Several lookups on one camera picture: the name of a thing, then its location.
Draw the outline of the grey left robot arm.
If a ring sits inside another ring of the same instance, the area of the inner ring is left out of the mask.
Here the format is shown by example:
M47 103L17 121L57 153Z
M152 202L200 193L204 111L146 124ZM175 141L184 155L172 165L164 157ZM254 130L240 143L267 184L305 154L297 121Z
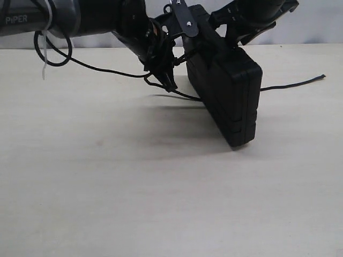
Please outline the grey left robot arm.
M112 33L168 92L177 89L174 44L145 1L1 1L1 36L51 32L58 38Z

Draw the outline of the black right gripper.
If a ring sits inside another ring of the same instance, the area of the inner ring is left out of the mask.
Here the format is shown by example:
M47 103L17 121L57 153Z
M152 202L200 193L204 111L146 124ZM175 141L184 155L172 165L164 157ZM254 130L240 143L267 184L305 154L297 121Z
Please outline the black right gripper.
M260 34L273 29L276 21L293 12L298 1L232 1L210 14L209 23L217 29L226 25L225 40L229 44L246 45Z

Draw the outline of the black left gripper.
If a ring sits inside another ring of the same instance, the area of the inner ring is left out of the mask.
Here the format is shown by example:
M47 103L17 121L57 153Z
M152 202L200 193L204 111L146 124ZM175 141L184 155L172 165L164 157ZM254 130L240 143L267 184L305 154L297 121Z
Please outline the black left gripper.
M113 33L137 55L167 92L177 90L173 44L161 24L148 17L145 1L79 1L79 35Z

